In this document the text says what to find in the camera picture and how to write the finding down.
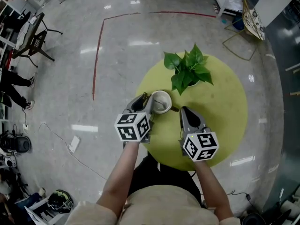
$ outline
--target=cup handle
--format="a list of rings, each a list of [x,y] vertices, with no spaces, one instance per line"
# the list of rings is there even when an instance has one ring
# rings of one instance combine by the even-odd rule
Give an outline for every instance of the cup handle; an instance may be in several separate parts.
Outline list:
[[[179,109],[177,107],[172,106],[170,109],[174,112],[177,112],[177,113],[179,112]]]

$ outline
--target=helmet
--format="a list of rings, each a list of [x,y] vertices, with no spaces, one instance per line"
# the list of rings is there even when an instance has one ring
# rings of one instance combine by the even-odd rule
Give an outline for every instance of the helmet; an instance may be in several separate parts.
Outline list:
[[[69,193],[56,190],[48,199],[48,207],[59,213],[68,213],[73,208],[73,200]]]

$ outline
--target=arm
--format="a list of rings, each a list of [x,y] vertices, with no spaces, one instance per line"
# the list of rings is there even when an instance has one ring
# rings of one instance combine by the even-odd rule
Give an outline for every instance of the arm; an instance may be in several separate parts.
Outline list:
[[[120,216],[129,192],[139,142],[128,142],[103,188],[97,204],[112,210]]]
[[[233,217],[228,197],[207,163],[205,161],[196,162],[195,170],[206,204],[209,208],[216,208],[215,215],[219,221]]]
[[[15,221],[14,221],[13,217],[11,216],[11,213],[10,213],[10,211],[9,211],[9,208],[8,208],[8,205],[6,204],[6,202],[7,202],[7,201],[6,201],[5,196],[4,196],[3,194],[0,194],[0,203],[4,203],[5,210],[6,210],[7,214],[8,214],[8,219],[9,219],[13,224],[15,224]]]

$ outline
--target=potted plant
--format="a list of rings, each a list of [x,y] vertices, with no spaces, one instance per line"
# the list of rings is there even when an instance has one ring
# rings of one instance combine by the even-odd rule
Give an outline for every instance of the potted plant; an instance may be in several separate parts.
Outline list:
[[[210,71],[205,67],[207,56],[203,56],[200,49],[194,44],[190,53],[184,50],[184,57],[176,53],[164,52],[164,65],[167,69],[175,69],[172,76],[172,90],[177,89],[181,95],[188,86],[194,86],[199,81],[212,83]]]

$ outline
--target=black cable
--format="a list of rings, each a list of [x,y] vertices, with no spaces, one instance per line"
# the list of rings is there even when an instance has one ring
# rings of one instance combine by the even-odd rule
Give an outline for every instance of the black cable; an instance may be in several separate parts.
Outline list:
[[[235,190],[233,190],[231,193],[228,193],[227,196],[228,195],[239,195],[239,194],[246,194],[246,199],[248,200],[248,202],[250,203],[250,205],[254,208],[255,211],[257,211],[259,213],[259,211],[256,209],[256,207],[250,202],[250,200],[251,200],[250,194],[244,193],[244,192],[235,193]]]
[[[226,195],[227,195],[227,196],[228,196],[228,195],[239,195],[239,194],[246,194],[246,196],[249,195],[248,193],[244,193],[244,192],[236,193],[236,194],[234,194],[234,193],[235,193],[235,190],[233,190],[231,193],[228,193],[228,194],[226,194]]]
[[[25,113],[25,126],[27,127],[27,123],[26,123],[26,112],[24,111],[25,109],[22,109],[23,113]]]

